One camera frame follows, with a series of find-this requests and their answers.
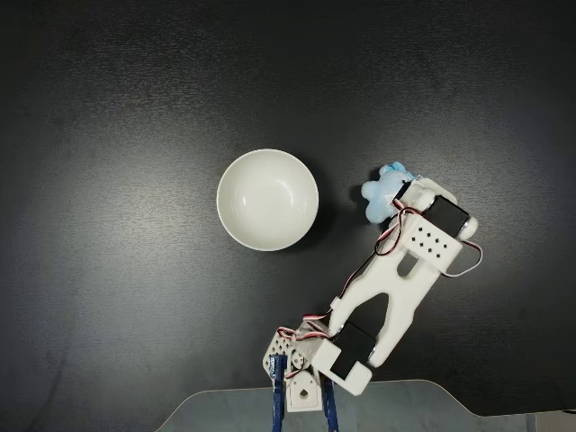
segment perforated plate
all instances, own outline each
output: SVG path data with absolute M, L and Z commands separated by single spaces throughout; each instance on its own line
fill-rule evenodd
M 445 272 L 462 250 L 462 243 L 421 216 L 411 214 L 410 218 L 412 222 L 406 233 L 402 234 L 400 243 L 412 255 Z
M 277 332 L 274 332 L 274 337 L 264 354 L 264 358 L 262 358 L 262 367 L 264 367 L 267 375 L 270 374 L 270 356 L 273 354 L 284 354 L 288 356 L 287 373 L 300 369 L 302 362 L 305 362 L 305 369 L 310 367 L 310 363 L 304 360 L 304 357 L 294 349 L 290 341 L 278 335 Z

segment transparent acrylic sheet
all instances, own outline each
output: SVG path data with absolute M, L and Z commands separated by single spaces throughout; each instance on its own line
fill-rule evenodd
M 478 417 L 426 381 L 371 382 L 361 396 L 336 388 L 342 432 L 536 432 L 533 414 Z M 272 389 L 205 391 L 188 398 L 159 432 L 269 432 Z M 326 432 L 322 411 L 285 413 L 283 432 Z

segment blue plush toy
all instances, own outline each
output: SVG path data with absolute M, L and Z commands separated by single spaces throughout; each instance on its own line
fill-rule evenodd
M 415 178 L 400 162 L 380 168 L 380 180 L 362 185 L 362 196 L 369 201 L 366 218 L 371 223 L 382 223 L 386 218 L 396 214 L 392 200 L 404 183 L 411 182 Z

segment bowl rim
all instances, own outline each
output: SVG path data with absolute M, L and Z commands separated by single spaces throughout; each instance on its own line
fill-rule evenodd
M 264 152 L 271 152 L 271 153 L 279 153 L 283 156 L 287 156 L 289 158 L 291 158 L 292 160 L 296 161 L 298 164 L 300 164 L 306 173 L 308 173 L 308 176 L 310 177 L 310 180 L 312 181 L 312 184 L 314 185 L 314 193 L 316 195 L 316 209 L 314 212 L 314 217 L 312 218 L 311 222 L 310 222 L 310 226 L 304 231 L 304 233 L 299 236 L 295 241 L 293 241 L 292 243 L 288 243 L 284 246 L 280 246 L 280 247 L 254 247 L 254 246 L 250 246 L 248 244 L 246 244 L 245 242 L 241 241 L 240 239 L 238 239 L 234 234 L 232 234 L 230 232 L 230 230 L 228 229 L 228 227 L 226 226 L 226 224 L 224 223 L 224 220 L 222 220 L 222 215 L 221 215 L 221 211 L 220 211 L 220 189 L 222 186 L 222 180 L 224 180 L 224 177 L 226 176 L 226 174 L 230 171 L 230 169 L 232 167 L 234 167 L 240 160 L 242 160 L 243 158 L 246 158 L 250 155 L 254 155 L 255 153 L 264 153 Z M 224 174 L 222 174 L 222 177 L 220 178 L 220 181 L 218 182 L 218 190 L 216 191 L 216 210 L 218 211 L 218 218 L 220 219 L 220 223 L 222 224 L 222 226 L 224 227 L 224 229 L 226 230 L 226 232 L 228 232 L 228 234 L 235 239 L 240 245 L 245 246 L 246 248 L 250 248 L 250 249 L 254 249 L 254 250 L 259 250 L 262 252 L 274 252 L 275 250 L 281 250 L 281 249 L 286 249 L 288 247 L 290 247 L 291 245 L 293 245 L 294 243 L 300 241 L 307 233 L 308 231 L 310 231 L 310 228 L 312 228 L 312 225 L 314 224 L 314 221 L 316 220 L 316 216 L 318 216 L 318 208 L 320 207 L 320 197 L 319 197 L 319 193 L 318 193 L 318 185 L 316 184 L 316 179 L 314 178 L 314 175 L 312 175 L 311 171 L 308 169 L 308 167 L 301 161 L 299 160 L 295 155 L 292 155 L 286 151 L 282 151 L 282 150 L 278 150 L 275 148 L 260 148 L 258 150 L 252 150 L 249 151 L 248 153 L 244 153 L 242 156 L 236 158 L 236 160 L 234 160 L 229 166 L 228 168 L 226 168 L 226 171 L 224 171 Z

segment robotic arm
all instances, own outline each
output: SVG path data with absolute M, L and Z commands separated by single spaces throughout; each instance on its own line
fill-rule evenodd
M 467 241 L 478 221 L 432 180 L 416 178 L 396 162 L 382 168 L 380 181 L 364 184 L 363 195 L 370 201 L 366 211 L 370 221 L 396 217 L 398 222 L 379 237 L 377 256 L 332 301 L 323 321 L 305 317 L 293 334 L 279 332 L 301 359 L 300 370 L 310 365 L 313 374 L 325 375 L 354 395 L 361 394 L 372 378 L 368 365 L 380 366 L 398 344 L 437 278 L 454 276 L 446 271 L 463 243 L 480 251 L 477 265 L 482 260 L 480 247 Z M 400 276 L 398 266 L 407 254 L 418 261 L 407 275 Z M 388 310 L 373 338 L 348 318 L 355 308 L 381 293 L 389 296 Z M 323 337 L 308 336 L 312 334 Z

